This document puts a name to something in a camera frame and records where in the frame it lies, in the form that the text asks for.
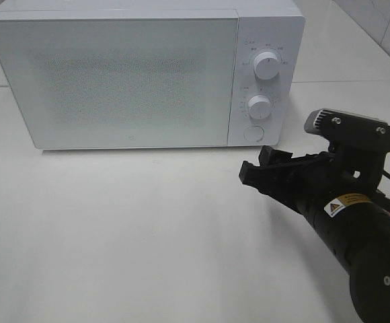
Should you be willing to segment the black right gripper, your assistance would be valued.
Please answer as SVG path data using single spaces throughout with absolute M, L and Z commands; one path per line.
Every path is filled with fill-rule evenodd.
M 337 215 L 346 207 L 371 203 L 381 180 L 386 153 L 352 147 L 322 152 L 302 166 L 295 178 L 295 196 L 302 215 L 325 211 Z M 291 152 L 263 146 L 259 166 L 244 161 L 239 171 L 243 185 L 255 188 L 282 204 L 292 204 L 288 170 L 303 164 Z

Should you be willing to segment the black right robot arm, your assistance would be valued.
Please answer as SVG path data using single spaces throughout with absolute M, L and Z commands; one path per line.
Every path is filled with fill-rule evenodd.
M 330 175 L 334 157 L 264 146 L 258 165 L 242 163 L 239 179 L 306 219 L 348 273 L 363 322 L 390 322 L 390 215 L 353 176 Z

